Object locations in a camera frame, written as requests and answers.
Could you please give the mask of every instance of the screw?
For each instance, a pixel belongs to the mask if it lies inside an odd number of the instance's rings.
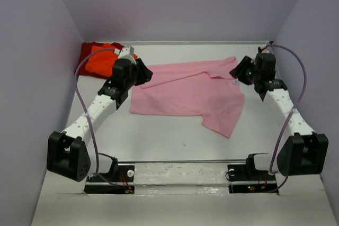
[[[228,174],[229,174],[231,177],[234,177],[234,176],[235,176],[235,170],[234,170],[234,169],[229,169]]]
[[[134,176],[134,171],[133,170],[129,170],[129,171],[127,171],[127,176],[128,177],[133,177]]]

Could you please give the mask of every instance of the pink shirt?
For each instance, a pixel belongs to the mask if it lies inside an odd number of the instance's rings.
[[[229,74],[235,57],[225,60],[149,66],[150,82],[133,88],[130,112],[143,115],[196,116],[202,124],[229,138],[245,96]]]

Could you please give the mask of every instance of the garment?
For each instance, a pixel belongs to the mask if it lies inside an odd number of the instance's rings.
[[[91,54],[92,52],[92,46],[103,46],[104,44],[103,43],[99,43],[99,42],[84,42],[82,43],[81,45],[81,54],[80,54],[80,57],[79,57],[79,61],[78,61],[78,65],[89,55]],[[114,42],[111,44],[112,46],[116,47],[117,49],[121,50],[123,48],[123,45],[117,43],[117,42]],[[96,78],[101,78],[101,79],[106,79],[105,76],[102,76],[102,75],[99,75],[99,74],[96,74],[96,73],[90,73],[89,71],[86,71],[86,63],[84,63],[78,74],[79,75],[85,75],[85,76],[93,76],[93,77],[96,77]]]
[[[150,82],[133,88],[130,112],[144,115],[196,116],[202,124],[229,138],[245,96],[229,72],[237,60],[149,66]]]
[[[101,49],[117,49],[115,46],[106,43],[103,46],[92,46],[91,53],[96,52]],[[88,63],[86,64],[86,71],[90,73],[96,73],[106,78],[112,75],[112,67],[115,61],[118,59],[118,54],[115,54],[113,51],[101,51],[90,57]]]

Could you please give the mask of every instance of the red cloth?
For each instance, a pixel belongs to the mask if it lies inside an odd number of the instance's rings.
[[[79,61],[78,61],[78,65],[81,63],[81,61],[83,61],[89,54],[91,54],[92,52],[92,46],[103,46],[104,43],[99,43],[99,42],[84,42],[82,45],[81,45],[81,54],[80,54],[80,58],[79,58]],[[111,44],[112,46],[116,47],[117,49],[119,50],[122,50],[123,48],[123,45],[117,43],[117,42],[114,42]],[[85,76],[93,76],[93,77],[96,77],[96,78],[100,78],[100,79],[107,79],[107,77],[104,77],[102,75],[99,75],[99,74],[96,74],[96,73],[90,73],[89,71],[86,71],[86,64],[87,64],[88,61],[86,61],[80,68],[79,70],[79,75],[85,75]]]
[[[92,46],[92,53],[103,49],[117,49],[115,46],[105,43],[102,47]],[[115,54],[113,51],[101,51],[92,55],[86,64],[86,71],[90,73],[96,73],[102,75],[106,78],[112,75],[112,68],[115,61],[118,59],[119,54]]]

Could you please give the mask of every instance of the lavender wall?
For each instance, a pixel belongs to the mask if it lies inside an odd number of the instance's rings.
[[[276,39],[296,51],[305,63],[308,84],[300,112],[329,138],[323,171],[329,201],[339,221],[339,0],[298,0]],[[278,51],[278,65],[291,97],[296,99],[302,72],[296,60]]]
[[[30,225],[82,38],[62,0],[0,0],[0,225]]]
[[[86,41],[274,39],[297,0],[64,0]]]

